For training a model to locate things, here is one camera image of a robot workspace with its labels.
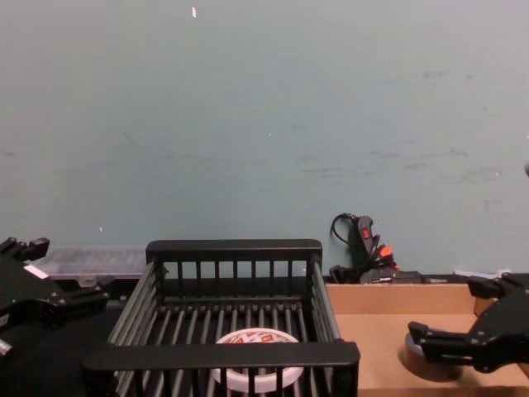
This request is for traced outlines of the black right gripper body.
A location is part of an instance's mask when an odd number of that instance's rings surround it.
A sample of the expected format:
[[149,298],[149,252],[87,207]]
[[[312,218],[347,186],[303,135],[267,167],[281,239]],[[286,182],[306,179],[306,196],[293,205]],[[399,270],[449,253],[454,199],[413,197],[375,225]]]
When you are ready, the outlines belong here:
[[528,288],[516,287],[490,304],[469,330],[472,367],[491,373],[528,363]]

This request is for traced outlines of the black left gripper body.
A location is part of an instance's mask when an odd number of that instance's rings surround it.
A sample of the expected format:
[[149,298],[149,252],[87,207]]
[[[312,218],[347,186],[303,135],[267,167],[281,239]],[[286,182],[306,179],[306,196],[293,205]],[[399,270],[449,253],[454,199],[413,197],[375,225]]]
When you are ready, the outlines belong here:
[[43,271],[1,256],[1,330],[23,323],[60,326],[67,296]]

